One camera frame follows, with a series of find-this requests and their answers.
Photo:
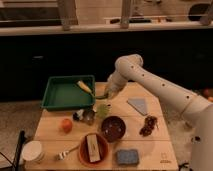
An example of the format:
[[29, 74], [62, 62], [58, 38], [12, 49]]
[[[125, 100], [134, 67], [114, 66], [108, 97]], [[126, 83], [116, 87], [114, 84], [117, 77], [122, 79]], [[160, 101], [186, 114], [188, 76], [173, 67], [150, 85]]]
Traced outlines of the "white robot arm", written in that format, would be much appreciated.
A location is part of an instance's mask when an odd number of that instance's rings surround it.
[[148, 72], [143, 68], [143, 58], [138, 54], [122, 56], [116, 60], [105, 93], [109, 98], [114, 98], [129, 80], [170, 104], [190, 126], [195, 127], [190, 171], [213, 171], [213, 102]]

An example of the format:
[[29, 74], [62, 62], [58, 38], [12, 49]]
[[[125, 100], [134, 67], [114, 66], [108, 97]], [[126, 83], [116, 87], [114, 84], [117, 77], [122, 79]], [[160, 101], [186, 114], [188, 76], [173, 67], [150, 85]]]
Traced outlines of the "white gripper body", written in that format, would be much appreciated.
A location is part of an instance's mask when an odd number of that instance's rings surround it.
[[120, 73], [113, 72], [107, 79], [104, 94], [108, 99], [115, 98], [126, 86], [128, 80]]

